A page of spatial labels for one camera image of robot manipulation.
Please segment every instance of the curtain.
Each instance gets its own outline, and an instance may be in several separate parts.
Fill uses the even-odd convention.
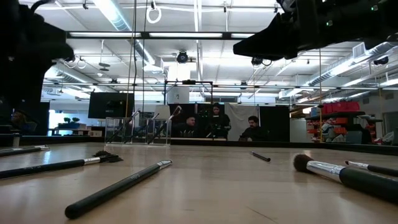
[[[249,127],[248,118],[250,116],[257,116],[257,110],[256,106],[225,103],[225,114],[231,120],[231,130],[228,133],[228,140],[237,141],[244,130]]]

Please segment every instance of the man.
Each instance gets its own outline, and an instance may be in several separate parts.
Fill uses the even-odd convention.
[[[227,114],[220,114],[220,104],[213,105],[213,113],[210,116],[208,131],[215,137],[227,138],[231,130],[231,121]]]
[[[198,133],[196,127],[196,119],[194,116],[187,116],[185,123],[176,124],[173,127],[173,137],[180,138],[193,138]]]
[[[239,138],[240,141],[266,141],[267,131],[259,126],[259,118],[256,116],[250,116],[249,119],[250,128],[247,128]]]

